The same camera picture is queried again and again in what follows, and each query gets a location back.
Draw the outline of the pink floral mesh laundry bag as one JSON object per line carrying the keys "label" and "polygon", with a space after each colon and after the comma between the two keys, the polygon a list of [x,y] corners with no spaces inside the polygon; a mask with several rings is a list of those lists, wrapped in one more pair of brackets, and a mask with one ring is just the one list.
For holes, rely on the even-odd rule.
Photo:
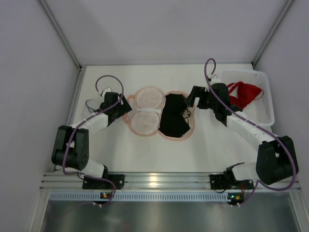
{"label": "pink floral mesh laundry bag", "polygon": [[141,136],[152,136],[156,133],[160,134],[166,139],[181,141],[191,136],[195,128],[194,112],[192,109],[192,116],[189,119],[189,126],[191,129],[182,138],[171,138],[164,136],[158,129],[160,125],[161,115],[166,102],[166,95],[170,93],[183,94],[188,97],[188,94],[181,91],[170,91],[164,93],[157,87],[145,87],[137,91],[134,95],[127,98],[132,111],[124,116],[124,122],[128,125],[131,131]]}

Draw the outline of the black bra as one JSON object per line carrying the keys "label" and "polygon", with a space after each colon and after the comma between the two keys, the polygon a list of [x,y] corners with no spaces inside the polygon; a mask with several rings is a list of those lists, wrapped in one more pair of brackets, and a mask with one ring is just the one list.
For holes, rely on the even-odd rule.
{"label": "black bra", "polygon": [[166,95],[158,130],[164,136],[182,138],[191,129],[189,119],[192,114],[183,94],[170,93]]}

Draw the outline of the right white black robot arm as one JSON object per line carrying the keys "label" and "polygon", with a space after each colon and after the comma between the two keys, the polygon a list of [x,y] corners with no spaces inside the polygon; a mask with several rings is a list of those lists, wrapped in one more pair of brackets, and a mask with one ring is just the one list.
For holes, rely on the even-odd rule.
{"label": "right white black robot arm", "polygon": [[257,152],[255,162],[241,162],[228,168],[236,181],[258,180],[264,186],[270,187],[290,177],[290,184],[294,184],[298,164],[294,143],[290,137],[278,137],[250,121],[241,108],[231,104],[226,84],[193,86],[185,103],[191,107],[196,98],[199,99],[199,109],[212,110],[219,122],[236,132]]}

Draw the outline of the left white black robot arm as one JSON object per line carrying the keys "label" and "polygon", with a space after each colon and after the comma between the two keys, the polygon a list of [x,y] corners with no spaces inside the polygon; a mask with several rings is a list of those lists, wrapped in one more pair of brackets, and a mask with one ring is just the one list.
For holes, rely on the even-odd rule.
{"label": "left white black robot arm", "polygon": [[107,178],[108,168],[90,158],[89,136],[109,127],[132,110],[123,94],[108,92],[100,107],[81,122],[57,129],[52,163],[65,175],[83,174],[95,179]]}

